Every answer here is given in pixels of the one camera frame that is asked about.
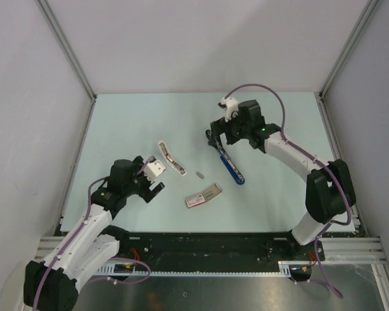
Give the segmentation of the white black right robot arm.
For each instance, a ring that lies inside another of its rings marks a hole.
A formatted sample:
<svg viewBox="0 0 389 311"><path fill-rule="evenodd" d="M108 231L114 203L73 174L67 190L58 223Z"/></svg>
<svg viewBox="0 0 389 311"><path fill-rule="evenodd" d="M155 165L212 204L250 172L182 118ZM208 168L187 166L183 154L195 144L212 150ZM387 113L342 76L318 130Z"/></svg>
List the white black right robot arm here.
<svg viewBox="0 0 389 311"><path fill-rule="evenodd" d="M242 178L239 169L223 149L222 135L229 145L241 139L248 140L253 149L278 159L304 180L306 212L290 231L292 240L286 243L287 255L301 260L309 253L311 242L331 225L339 223L337 216L351 216L356 195L348 165L341 159L324 161L295 144L285 135L282 127L265 121L256 100L239 102L228 97L222 98L218 105L225 115L210 124L206 136L208 144L221 154L226 166L232 169L233 176Z"/></svg>

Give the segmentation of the red white staple box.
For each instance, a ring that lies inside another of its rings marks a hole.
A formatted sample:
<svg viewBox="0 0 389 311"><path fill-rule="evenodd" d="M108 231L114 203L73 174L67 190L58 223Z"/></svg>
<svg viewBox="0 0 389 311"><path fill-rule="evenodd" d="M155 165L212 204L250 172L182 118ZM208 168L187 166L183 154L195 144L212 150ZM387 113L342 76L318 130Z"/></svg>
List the red white staple box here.
<svg viewBox="0 0 389 311"><path fill-rule="evenodd" d="M194 196L190 196L190 197L185 199L185 204L186 204L188 209L202 205L205 202L206 202L206 199L202 193L195 194Z"/></svg>

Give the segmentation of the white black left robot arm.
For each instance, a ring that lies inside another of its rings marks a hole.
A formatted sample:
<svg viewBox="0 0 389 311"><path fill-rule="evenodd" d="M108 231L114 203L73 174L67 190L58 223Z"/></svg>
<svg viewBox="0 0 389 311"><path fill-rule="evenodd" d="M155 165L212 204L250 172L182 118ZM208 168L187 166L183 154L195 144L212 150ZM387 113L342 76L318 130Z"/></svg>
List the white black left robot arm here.
<svg viewBox="0 0 389 311"><path fill-rule="evenodd" d="M114 161L110 173L91 183L87 207L63 240L41 261L25 268L23 302L33 310L72 310L81 289L108 260L130 251L128 231L112 225L127 199L149 203L163 189L156 179L165 171L161 160Z"/></svg>

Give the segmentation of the blue and black stapler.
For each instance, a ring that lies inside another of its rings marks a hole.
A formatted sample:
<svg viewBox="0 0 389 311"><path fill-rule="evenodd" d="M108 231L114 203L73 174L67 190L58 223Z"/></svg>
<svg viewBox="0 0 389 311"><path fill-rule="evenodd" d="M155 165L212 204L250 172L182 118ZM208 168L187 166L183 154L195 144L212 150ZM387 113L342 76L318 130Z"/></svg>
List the blue and black stapler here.
<svg viewBox="0 0 389 311"><path fill-rule="evenodd" d="M244 185L245 178L239 171L239 169L236 167L235 163L232 161L231 157L228 155L228 153L225 151L223 146L220 142L216 142L215 139L212 138L212 131L206 130L205 132L207 143L209 146L212 146L217 153L219 154L219 158L230 173L231 177L234 179L236 184L238 185Z"/></svg>

